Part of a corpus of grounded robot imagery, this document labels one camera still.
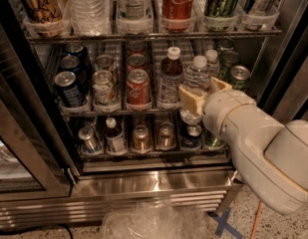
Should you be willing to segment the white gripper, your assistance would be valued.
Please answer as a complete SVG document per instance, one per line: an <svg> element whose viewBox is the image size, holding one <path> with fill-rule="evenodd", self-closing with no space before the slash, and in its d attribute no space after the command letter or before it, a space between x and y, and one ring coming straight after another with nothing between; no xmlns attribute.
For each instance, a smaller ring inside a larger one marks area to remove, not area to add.
<svg viewBox="0 0 308 239"><path fill-rule="evenodd" d="M232 90L231 84L215 77L211 78L209 92L212 95L205 100L207 93L199 88L178 87L182 104L195 116L200 116L202 110L203 125L216 137L237 140L256 130L251 122L257 114L254 99L241 91Z"/></svg>

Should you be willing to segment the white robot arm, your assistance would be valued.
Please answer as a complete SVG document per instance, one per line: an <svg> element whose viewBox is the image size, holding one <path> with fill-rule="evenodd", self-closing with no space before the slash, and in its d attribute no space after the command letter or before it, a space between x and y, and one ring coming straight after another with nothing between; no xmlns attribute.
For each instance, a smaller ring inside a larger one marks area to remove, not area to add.
<svg viewBox="0 0 308 239"><path fill-rule="evenodd" d="M178 87L185 108L229 145L244 183L272 210L292 214L308 203L308 121L283 124L246 93L213 79L208 92Z"/></svg>

